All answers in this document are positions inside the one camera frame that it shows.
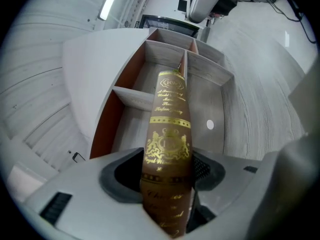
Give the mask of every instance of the gold emblem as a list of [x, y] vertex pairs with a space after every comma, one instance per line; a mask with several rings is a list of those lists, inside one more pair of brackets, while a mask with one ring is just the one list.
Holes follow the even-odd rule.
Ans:
[[171, 234], [170, 237], [175, 238], [179, 234], [179, 230], [176, 230], [174, 234]]
[[171, 165], [189, 157], [189, 143], [187, 143], [186, 135], [179, 138], [177, 129], [167, 128], [162, 129], [162, 133], [163, 136], [159, 136], [154, 131], [152, 139], [147, 140], [145, 151], [147, 156], [144, 158], [147, 164]]
[[181, 78], [183, 81], [185, 80], [185, 78], [182, 75], [180, 75], [180, 73], [174, 72], [174, 71], [163, 71], [159, 73], [159, 76], [163, 76], [163, 75], [174, 75], [176, 77]]
[[182, 90], [184, 88], [184, 86], [181, 84], [180, 81], [175, 81], [175, 80], [172, 80], [171, 78], [165, 78], [163, 79], [160, 84], [163, 86], [163, 87], [166, 87], [168, 89], [170, 88], [174, 88], [176, 90]]

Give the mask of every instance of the white panel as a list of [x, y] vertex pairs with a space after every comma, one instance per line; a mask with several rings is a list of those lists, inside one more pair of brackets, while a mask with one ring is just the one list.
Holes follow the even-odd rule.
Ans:
[[145, 61], [177, 69], [185, 50], [168, 43], [146, 40]]
[[103, 1], [30, 0], [2, 46], [0, 120], [6, 134], [57, 170], [75, 152], [86, 158], [88, 149], [68, 105], [63, 43], [94, 31]]
[[24, 202], [45, 182], [45, 179], [42, 179], [25, 166], [17, 163], [13, 166], [6, 184], [11, 196], [20, 202]]
[[109, 29], [64, 43], [63, 73], [72, 112], [81, 133], [89, 139], [94, 137], [115, 79], [148, 34], [147, 29]]
[[41, 160], [32, 150], [18, 137], [9, 139], [1, 135], [0, 145], [1, 176], [6, 180], [17, 163], [28, 168], [40, 177], [49, 180], [58, 172]]
[[127, 107], [151, 112], [155, 95], [118, 86], [114, 86], [113, 90]]
[[144, 147], [151, 112], [125, 107], [114, 138], [112, 152]]

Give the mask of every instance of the grey surface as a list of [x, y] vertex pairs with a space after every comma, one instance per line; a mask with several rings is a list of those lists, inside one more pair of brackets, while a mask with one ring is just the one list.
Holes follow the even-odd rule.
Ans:
[[[191, 116], [192, 145], [222, 154], [225, 139], [225, 115], [221, 87], [194, 74], [188, 74], [187, 96]], [[207, 127], [212, 120], [214, 128]]]
[[113, 153], [71, 166], [57, 175], [25, 205], [40, 213], [57, 191], [73, 195], [55, 227], [81, 240], [170, 239], [144, 211], [142, 204], [113, 200], [99, 185], [99, 174], [106, 164], [133, 150]]
[[186, 240], [246, 239], [251, 219], [268, 189], [277, 153], [266, 154], [251, 182], [229, 207], [212, 221], [184, 236]]
[[172, 71], [175, 67], [165, 66], [153, 62], [145, 62], [132, 89], [144, 93], [155, 94], [158, 75], [161, 71]]
[[255, 176], [255, 173], [244, 170], [247, 166], [258, 168], [261, 161], [231, 157], [193, 148], [207, 158], [223, 165], [225, 176], [223, 181], [211, 191], [199, 191], [200, 204], [209, 208], [214, 215], [219, 216], [245, 190]]
[[144, 147], [151, 112], [125, 107], [115, 134], [112, 152]]
[[127, 107], [151, 112], [155, 98], [153, 94], [118, 86], [114, 86], [113, 90]]
[[163, 42], [145, 41], [145, 61], [177, 69], [185, 50]]
[[[275, 5], [290, 19], [296, 18], [287, 0], [276, 0]], [[307, 16], [303, 17], [301, 23], [309, 38], [314, 41], [315, 35]], [[210, 28], [207, 44], [215, 48], [218, 48], [217, 45], [221, 41], [212, 37], [221, 36], [226, 43], [233, 44], [235, 36], [228, 34], [230, 29], [246, 32], [247, 41], [251, 43], [256, 40], [257, 46], [268, 46], [270, 40], [276, 41], [297, 61], [305, 73], [312, 66], [319, 53], [317, 45], [308, 41], [301, 24], [292, 22], [282, 14], [276, 13], [267, 2], [238, 2], [228, 16], [215, 19]], [[267, 39], [267, 42], [257, 40], [256, 36]], [[246, 51], [247, 41], [243, 40], [244, 47], [240, 46], [239, 49], [246, 58], [255, 57], [255, 51]], [[274, 52], [272, 46], [270, 48], [265, 50], [265, 55], [272, 61], [274, 60]]]
[[222, 87], [224, 155], [261, 160], [304, 133], [288, 95], [305, 74], [279, 43], [249, 26], [224, 19], [213, 27], [208, 44], [224, 52], [234, 74]]
[[192, 51], [188, 51], [188, 74], [196, 75], [222, 86], [233, 77], [224, 67]]
[[289, 100], [297, 112], [304, 130], [309, 133], [320, 130], [319, 66], [320, 59], [318, 58], [305, 78], [289, 95]]
[[210, 27], [206, 26], [205, 28], [203, 28], [200, 41], [206, 43], [208, 40], [209, 33], [210, 33]]
[[[72, 198], [55, 225], [59, 231], [82, 240], [98, 240], [105, 236], [128, 240], [169, 239], [141, 204], [117, 202], [99, 185], [99, 174], [107, 164], [135, 150], [112, 153], [72, 166], [34, 193], [26, 201], [26, 207], [38, 214], [57, 191], [65, 192]], [[201, 204], [210, 208], [217, 217], [184, 238], [245, 239], [252, 216], [268, 188], [277, 154], [266, 155], [260, 163], [195, 150], [221, 163], [226, 175], [215, 189], [199, 192]], [[244, 171], [247, 165], [258, 167], [257, 173]]]
[[218, 63], [222, 67], [225, 66], [223, 64], [225, 55], [221, 51], [213, 48], [209, 43], [204, 43], [202, 40], [201, 41], [197, 40], [196, 46], [201, 56], [206, 57], [215, 63]]
[[[248, 239], [261, 239], [270, 229], [280, 224], [283, 218], [294, 216], [294, 211], [305, 209], [304, 206], [311, 207], [306, 201], [310, 200], [311, 193], [316, 195], [316, 191], [319, 191], [319, 140], [319, 134], [309, 134], [279, 151], [268, 189], [251, 220]], [[312, 206], [316, 207], [318, 200], [313, 200]], [[304, 217], [299, 216], [297, 219], [303, 220]]]
[[39, 216], [37, 212], [26, 206], [24, 203], [16, 203], [21, 214], [28, 221], [28, 223], [37, 231], [37, 233], [46, 240], [76, 240], [72, 235], [69, 235], [60, 230], [56, 230], [51, 224], [46, 222]]
[[193, 38], [185, 34], [158, 28], [156, 41], [189, 49]]
[[[142, 168], [142, 161], [143, 161], [143, 155], [144, 155], [144, 148], [140, 147], [136, 149], [135, 151], [129, 153], [125, 157], [122, 157], [118, 159], [117, 161], [111, 162], [108, 165], [106, 165], [100, 172], [99, 175], [99, 183], [100, 187], [105, 191], [106, 194], [108, 194], [110, 197], [112, 197], [114, 200], [123, 203], [123, 204], [142, 204], [143, 203], [143, 197], [142, 194], [134, 189], [131, 189], [122, 183], [120, 183], [117, 179], [117, 169], [119, 166], [128, 163], [129, 160], [131, 160], [131, 164], [135, 164], [136, 168], [136, 174], [132, 175], [134, 179], [137, 179], [136, 183], [139, 185], [140, 183], [140, 175], [141, 172], [138, 168]], [[140, 166], [137, 164], [137, 162], [132, 162], [132, 159], [136, 159], [136, 157], [140, 157], [141, 160], [139, 160]]]

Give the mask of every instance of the black vent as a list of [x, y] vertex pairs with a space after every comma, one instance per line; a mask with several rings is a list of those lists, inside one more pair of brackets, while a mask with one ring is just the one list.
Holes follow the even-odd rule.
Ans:
[[195, 182], [204, 179], [210, 174], [210, 166], [193, 156], [193, 173]]
[[56, 193], [49, 204], [40, 213], [40, 216], [50, 224], [55, 225], [71, 197], [71, 194], [61, 192]]

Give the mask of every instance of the floor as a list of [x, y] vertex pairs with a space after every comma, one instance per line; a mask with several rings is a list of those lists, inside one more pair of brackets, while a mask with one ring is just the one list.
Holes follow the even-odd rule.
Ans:
[[[277, 0], [275, 5], [290, 19], [296, 19], [287, 0]], [[317, 45], [308, 41], [301, 24], [289, 21], [285, 16], [276, 13], [268, 3], [239, 2], [228, 16], [218, 19], [211, 26], [208, 44], [214, 44], [212, 37], [217, 34], [216, 26], [220, 25], [219, 22], [226, 21], [240, 30], [252, 28], [259, 36], [277, 41], [297, 61], [305, 73], [318, 55]], [[312, 41], [316, 40], [306, 17], [303, 17], [302, 23], [309, 38]]]
[[[293, 18], [286, 3], [276, 4]], [[309, 37], [314, 40], [311, 31]], [[288, 95], [316, 59], [317, 46], [301, 24], [267, 3], [240, 3], [211, 26], [207, 44], [225, 53], [234, 74], [222, 89], [225, 155], [261, 160], [304, 134]]]

